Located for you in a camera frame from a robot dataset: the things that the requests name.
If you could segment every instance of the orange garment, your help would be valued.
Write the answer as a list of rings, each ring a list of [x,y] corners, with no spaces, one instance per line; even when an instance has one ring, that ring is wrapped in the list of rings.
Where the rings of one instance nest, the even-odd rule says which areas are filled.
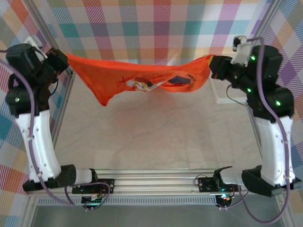
[[[184,65],[140,65],[86,59],[67,54],[68,63],[94,93],[101,105],[123,91],[150,91],[160,87],[169,92],[198,90],[210,74],[211,55]]]

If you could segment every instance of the plaid fabric wall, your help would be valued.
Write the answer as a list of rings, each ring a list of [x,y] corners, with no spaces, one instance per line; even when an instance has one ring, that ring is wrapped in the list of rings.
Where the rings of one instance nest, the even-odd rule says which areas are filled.
[[[49,49],[21,0],[1,0],[0,49],[6,50],[12,45],[19,44],[29,34],[37,35],[43,43],[44,51]],[[5,55],[0,54],[0,57],[4,59]],[[21,133],[4,101],[10,74],[11,72],[0,66],[0,227],[17,226],[25,199],[22,184],[28,180],[27,155]],[[67,77],[61,75],[58,89],[49,101],[51,126],[57,120],[66,82]]]
[[[264,38],[283,54],[279,83],[289,88],[295,99],[291,152],[295,174],[303,180],[303,1],[285,0]],[[303,223],[303,191],[293,192],[291,198]]]
[[[235,35],[254,33],[270,0],[47,0],[55,37],[75,55],[143,64],[182,64],[230,54]]]

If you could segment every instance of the purple cable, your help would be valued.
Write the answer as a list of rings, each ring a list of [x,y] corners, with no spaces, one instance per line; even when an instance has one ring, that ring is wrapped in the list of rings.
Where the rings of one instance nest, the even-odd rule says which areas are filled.
[[[263,221],[260,220],[258,218],[256,218],[255,216],[253,216],[253,214],[251,213],[251,211],[249,210],[246,201],[244,200],[244,197],[241,193],[240,187],[238,186],[239,189],[239,194],[241,196],[241,200],[243,200],[243,204],[245,206],[246,211],[248,212],[248,214],[257,222],[262,223],[262,224],[273,224],[275,222],[277,222],[283,215],[283,213],[285,212],[287,205],[289,203],[289,194],[290,194],[290,181],[289,181],[289,149],[288,149],[288,143],[287,143],[287,135],[286,135],[286,131],[283,127],[283,124],[281,122],[281,120],[279,119],[279,117],[277,116],[277,114],[270,108],[270,106],[268,105],[265,96],[264,96],[264,91],[263,91],[263,86],[262,86],[262,63],[263,63],[263,56],[264,56],[264,41],[262,37],[256,37],[256,38],[251,38],[248,39],[247,42],[252,42],[252,41],[256,41],[256,40],[260,40],[260,50],[259,50],[259,54],[258,54],[258,63],[257,63],[257,86],[258,86],[258,92],[259,92],[259,96],[260,99],[263,103],[263,105],[265,106],[265,108],[268,110],[268,112],[271,113],[271,115],[273,115],[274,119],[276,120],[281,133],[282,133],[282,137],[283,137],[283,141],[284,141],[284,149],[285,149],[285,180],[286,180],[286,198],[285,198],[285,203],[280,211],[280,213],[277,215],[277,217],[275,217],[272,220],[269,221]]]
[[[62,203],[64,205],[67,206],[75,206],[75,204],[71,201],[71,198],[69,197],[67,190],[66,191],[66,196],[67,196],[67,200],[69,202],[65,202],[63,200],[60,200],[58,197],[56,197],[54,194],[51,193],[51,191],[47,188],[47,186],[45,185],[45,182],[42,179],[41,176],[41,172],[39,171],[39,167],[37,165],[36,159],[35,159],[35,155],[34,155],[34,150],[33,150],[33,131],[34,131],[34,117],[35,117],[35,98],[34,98],[34,93],[33,90],[31,88],[31,86],[29,85],[29,83],[27,82],[27,80],[23,77],[23,75],[14,67],[12,67],[11,65],[7,64],[4,60],[0,59],[0,65],[3,65],[5,68],[7,68],[8,70],[14,72],[14,74],[20,79],[20,81],[24,84],[24,87],[26,88],[28,95],[29,95],[29,99],[30,99],[30,125],[29,125],[29,133],[28,133],[28,146],[29,146],[29,153],[30,153],[30,158],[31,161],[33,163],[33,167],[34,170],[38,176],[38,179],[40,181],[40,184],[42,185],[43,189],[46,191],[46,193],[53,198],[55,201]],[[106,183],[102,183],[102,182],[96,182],[96,183],[85,183],[85,184],[79,184],[80,186],[86,186],[86,185],[94,185],[94,184],[104,184],[105,186],[108,187],[108,191],[110,191],[110,187],[108,184]]]

